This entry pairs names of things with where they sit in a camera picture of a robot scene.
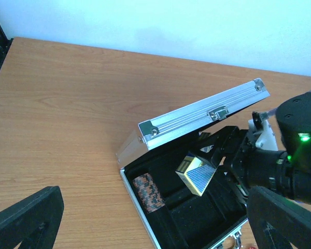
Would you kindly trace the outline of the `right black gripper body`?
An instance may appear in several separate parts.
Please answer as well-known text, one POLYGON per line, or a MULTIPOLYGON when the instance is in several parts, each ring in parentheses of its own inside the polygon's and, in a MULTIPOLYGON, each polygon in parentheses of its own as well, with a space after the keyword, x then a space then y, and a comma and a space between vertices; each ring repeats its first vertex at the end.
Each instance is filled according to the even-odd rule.
POLYGON ((242 204, 247 203, 249 194, 243 167, 248 148, 248 131, 237 126, 226 126, 208 137, 202 135, 196 143, 196 156, 225 175, 242 204))

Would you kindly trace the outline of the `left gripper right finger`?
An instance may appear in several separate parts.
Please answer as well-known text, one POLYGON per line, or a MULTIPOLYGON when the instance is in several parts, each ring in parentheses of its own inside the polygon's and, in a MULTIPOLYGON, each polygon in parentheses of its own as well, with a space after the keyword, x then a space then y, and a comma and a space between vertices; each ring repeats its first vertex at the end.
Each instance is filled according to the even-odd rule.
POLYGON ((265 187, 253 187, 247 216, 258 248, 311 248, 311 212, 265 187))

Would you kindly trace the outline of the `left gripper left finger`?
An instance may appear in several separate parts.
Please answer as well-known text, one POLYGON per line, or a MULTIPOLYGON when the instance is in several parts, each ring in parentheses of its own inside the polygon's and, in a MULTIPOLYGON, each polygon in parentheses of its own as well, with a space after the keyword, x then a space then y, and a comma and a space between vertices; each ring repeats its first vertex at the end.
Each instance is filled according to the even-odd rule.
POLYGON ((53 248, 64 212, 59 186, 0 211, 0 248, 53 248))

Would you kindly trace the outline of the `blue playing card deck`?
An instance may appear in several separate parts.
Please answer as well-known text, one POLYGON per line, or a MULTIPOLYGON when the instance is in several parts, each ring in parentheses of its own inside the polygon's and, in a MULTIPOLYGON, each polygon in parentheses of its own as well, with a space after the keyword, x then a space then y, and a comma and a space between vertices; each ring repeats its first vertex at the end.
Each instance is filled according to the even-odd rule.
POLYGON ((175 172, 192 194, 201 197, 216 170, 215 166, 208 165, 199 158, 188 154, 175 172))

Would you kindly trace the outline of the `aluminium poker case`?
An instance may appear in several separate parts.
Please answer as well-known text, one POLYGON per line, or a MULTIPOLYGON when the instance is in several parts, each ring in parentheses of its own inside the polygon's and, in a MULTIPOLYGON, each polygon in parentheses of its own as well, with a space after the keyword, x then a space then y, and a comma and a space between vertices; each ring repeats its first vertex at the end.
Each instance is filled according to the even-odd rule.
POLYGON ((257 78, 137 125, 117 152, 120 175, 155 248, 241 246, 247 221, 244 157, 276 150, 268 121, 207 129, 267 98, 257 78))

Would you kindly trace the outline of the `stack of poker chips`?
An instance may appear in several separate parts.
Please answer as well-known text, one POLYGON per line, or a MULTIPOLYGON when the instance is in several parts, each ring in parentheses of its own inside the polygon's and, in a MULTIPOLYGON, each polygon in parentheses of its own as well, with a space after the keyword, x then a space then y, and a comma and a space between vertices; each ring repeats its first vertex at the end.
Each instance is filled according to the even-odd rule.
POLYGON ((136 188, 137 194, 148 214, 153 213, 165 206, 165 202, 158 190, 158 187, 149 173, 136 177, 133 180, 133 185, 136 188))

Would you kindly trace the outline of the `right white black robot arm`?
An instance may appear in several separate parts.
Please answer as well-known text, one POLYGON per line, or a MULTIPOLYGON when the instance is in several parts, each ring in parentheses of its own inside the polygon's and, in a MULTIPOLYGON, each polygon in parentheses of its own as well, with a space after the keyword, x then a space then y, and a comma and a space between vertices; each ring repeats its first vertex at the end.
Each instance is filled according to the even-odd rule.
POLYGON ((224 169, 246 194, 254 186, 311 204, 311 92, 283 102, 275 112, 285 150, 264 150, 253 132, 226 126, 199 140, 191 152, 209 166, 224 169))

